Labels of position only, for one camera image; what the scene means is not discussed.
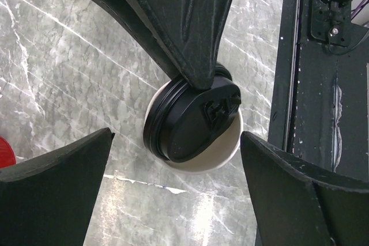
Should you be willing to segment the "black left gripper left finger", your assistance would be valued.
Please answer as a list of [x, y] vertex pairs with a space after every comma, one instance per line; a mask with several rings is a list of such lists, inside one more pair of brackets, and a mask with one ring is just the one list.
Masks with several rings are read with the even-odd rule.
[[1, 169], [1, 245], [83, 245], [115, 134]]

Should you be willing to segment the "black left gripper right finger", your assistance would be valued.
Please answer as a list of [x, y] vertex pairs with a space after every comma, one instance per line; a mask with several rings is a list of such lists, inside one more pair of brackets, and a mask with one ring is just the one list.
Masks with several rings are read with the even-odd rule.
[[262, 245], [368, 245], [368, 183], [240, 137]]

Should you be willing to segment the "green paper coffee cup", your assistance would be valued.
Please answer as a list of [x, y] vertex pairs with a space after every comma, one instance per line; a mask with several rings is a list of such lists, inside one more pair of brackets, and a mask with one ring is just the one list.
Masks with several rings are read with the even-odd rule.
[[[164, 89], [165, 85], [163, 85], [151, 99], [148, 109], [146, 110], [145, 119], [148, 115], [149, 108], [153, 104], [154, 99]], [[179, 173], [185, 174], [209, 173], [213, 170], [221, 168], [235, 155], [240, 145], [240, 135], [242, 131], [243, 131], [243, 119], [239, 108], [236, 114], [236, 118], [234, 119], [230, 127], [198, 156], [194, 157], [191, 160], [181, 163], [164, 161], [159, 159], [158, 157], [157, 158], [165, 166]]]

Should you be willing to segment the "black plastic cup lid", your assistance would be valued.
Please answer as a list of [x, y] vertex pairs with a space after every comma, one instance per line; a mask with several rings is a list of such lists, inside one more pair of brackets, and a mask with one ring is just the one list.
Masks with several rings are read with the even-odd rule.
[[179, 75], [164, 86], [149, 108], [144, 145], [164, 161], [191, 160], [230, 127], [240, 103], [240, 89], [220, 63], [208, 90], [194, 89]]

